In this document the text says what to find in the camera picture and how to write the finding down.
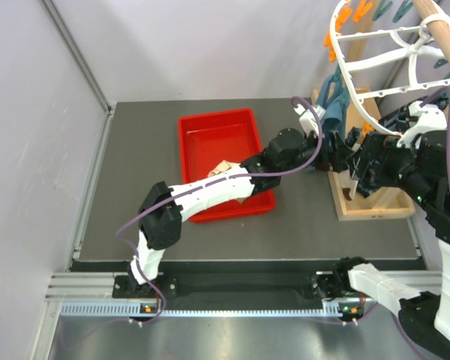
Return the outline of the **white clip hanger frame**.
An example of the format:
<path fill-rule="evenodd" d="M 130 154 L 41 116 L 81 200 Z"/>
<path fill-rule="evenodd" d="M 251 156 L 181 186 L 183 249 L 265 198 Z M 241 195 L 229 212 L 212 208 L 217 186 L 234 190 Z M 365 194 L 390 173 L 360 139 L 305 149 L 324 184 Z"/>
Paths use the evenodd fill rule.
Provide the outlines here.
<path fill-rule="evenodd" d="M 367 122 L 376 121 L 373 126 L 381 134 L 392 135 L 393 132 L 379 124 L 365 109 L 365 100 L 386 98 L 392 95 L 406 95 L 412 92 L 439 89 L 450 86 L 450 79 L 440 79 L 429 82 L 420 82 L 417 77 L 418 60 L 421 57 L 431 59 L 445 59 L 450 64 L 450 16 L 435 1 L 414 1 L 413 4 L 421 17 L 421 22 L 415 26 L 398 27 L 390 29 L 377 29 L 376 31 L 356 32 L 353 34 L 337 35 L 333 15 L 346 4 L 339 1 L 334 8 L 328 26 L 329 43 L 335 54 L 335 61 L 340 68 L 343 81 L 349 91 L 352 104 L 361 117 Z M 343 54 L 342 43 L 365 43 L 370 40 L 388 38 L 395 44 L 394 49 L 380 51 L 376 55 L 355 61 L 348 60 Z M 407 62 L 407 78 L 404 85 L 398 87 L 379 88 L 375 91 L 358 93 L 354 84 L 353 75 L 361 71 L 372 71 L 384 65 L 404 60 Z"/>

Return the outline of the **pink brown patterned sock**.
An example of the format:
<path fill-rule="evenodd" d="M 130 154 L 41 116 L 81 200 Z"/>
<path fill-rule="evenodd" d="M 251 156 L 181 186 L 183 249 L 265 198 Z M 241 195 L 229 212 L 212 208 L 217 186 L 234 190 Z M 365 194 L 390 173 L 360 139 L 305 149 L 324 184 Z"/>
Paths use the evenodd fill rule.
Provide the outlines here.
<path fill-rule="evenodd" d="M 209 191 L 211 199 L 207 201 L 209 208 L 225 203 L 229 200 L 238 200 L 243 202 L 248 198 L 252 191 L 253 186 L 250 183 L 250 177 L 236 177 L 233 175 L 248 174 L 248 171 L 239 166 L 238 163 L 230 163 L 222 160 L 209 174 L 213 178 L 213 181 L 220 180 L 220 182 L 206 187 Z"/>

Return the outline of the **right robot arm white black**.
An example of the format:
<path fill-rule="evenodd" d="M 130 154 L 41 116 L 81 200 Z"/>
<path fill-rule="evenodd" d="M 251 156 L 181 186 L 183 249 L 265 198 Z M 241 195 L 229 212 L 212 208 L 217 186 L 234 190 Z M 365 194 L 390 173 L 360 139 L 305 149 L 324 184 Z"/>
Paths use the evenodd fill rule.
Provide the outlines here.
<path fill-rule="evenodd" d="M 376 186 L 398 188 L 424 211 L 442 254 L 438 294 L 388 276 L 366 259 L 344 257 L 317 285 L 327 298 L 364 293 L 389 310 L 415 344 L 450 359 L 450 133 L 432 130 L 399 145 L 398 137 L 369 133 L 350 167 Z"/>

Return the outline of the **dark patterned sock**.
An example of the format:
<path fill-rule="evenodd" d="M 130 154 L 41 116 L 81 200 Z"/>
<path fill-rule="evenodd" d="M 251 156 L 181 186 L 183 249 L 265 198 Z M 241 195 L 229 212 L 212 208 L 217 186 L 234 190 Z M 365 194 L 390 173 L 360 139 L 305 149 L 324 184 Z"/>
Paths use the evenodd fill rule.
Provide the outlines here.
<path fill-rule="evenodd" d="M 448 97 L 443 94 L 427 103 L 423 97 L 414 101 L 420 101 L 421 105 L 436 105 L 443 112 L 449 105 Z M 404 132 L 418 120 L 408 112 L 408 106 L 412 102 L 383 116 L 379 124 L 392 131 L 392 135 L 401 138 Z M 357 191 L 363 197 L 369 197 L 379 188 L 401 188 L 410 192 L 411 196 L 418 200 L 427 199 L 446 177 L 446 133 L 446 129 L 433 130 L 421 136 L 419 148 L 416 149 L 415 162 L 403 174 L 398 184 L 371 184 L 367 180 L 358 181 Z"/>

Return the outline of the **blue sock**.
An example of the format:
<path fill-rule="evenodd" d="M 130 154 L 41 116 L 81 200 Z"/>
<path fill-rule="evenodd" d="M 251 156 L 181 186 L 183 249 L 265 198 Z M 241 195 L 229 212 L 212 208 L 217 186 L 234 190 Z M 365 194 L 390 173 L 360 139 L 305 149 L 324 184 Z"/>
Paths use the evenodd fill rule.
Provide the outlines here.
<path fill-rule="evenodd" d="M 322 129 L 325 132 L 338 131 L 343 137 L 347 110 L 350 105 L 350 94 L 340 73 L 334 73 L 325 78 L 319 90 L 316 104 L 325 110 L 322 117 Z"/>

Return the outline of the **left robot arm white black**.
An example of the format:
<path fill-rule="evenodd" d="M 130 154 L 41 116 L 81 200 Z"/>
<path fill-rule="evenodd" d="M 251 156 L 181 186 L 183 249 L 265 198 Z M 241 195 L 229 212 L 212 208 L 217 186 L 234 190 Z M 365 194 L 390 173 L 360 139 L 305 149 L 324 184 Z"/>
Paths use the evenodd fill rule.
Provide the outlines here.
<path fill-rule="evenodd" d="M 128 270 L 130 290 L 142 298 L 153 293 L 164 251 L 178 242 L 182 224 L 194 215 L 270 191 L 282 176 L 305 167 L 341 172 L 355 143 L 355 136 L 344 137 L 336 130 L 320 139 L 314 132 L 285 128 L 261 152 L 208 178 L 176 186 L 154 184 L 138 211 L 139 243 Z"/>

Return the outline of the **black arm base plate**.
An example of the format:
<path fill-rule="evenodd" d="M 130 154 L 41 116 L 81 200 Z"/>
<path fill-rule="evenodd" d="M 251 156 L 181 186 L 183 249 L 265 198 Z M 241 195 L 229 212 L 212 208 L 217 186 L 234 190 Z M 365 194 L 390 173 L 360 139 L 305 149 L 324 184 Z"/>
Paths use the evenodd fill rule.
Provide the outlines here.
<path fill-rule="evenodd" d="M 146 299 L 159 296 L 184 299 L 191 295 L 289 293 L 300 298 L 336 299 L 349 296 L 351 289 L 334 274 L 304 272 L 172 272 L 158 276 L 151 283 L 138 284 L 130 274 L 115 278 L 114 299 Z"/>

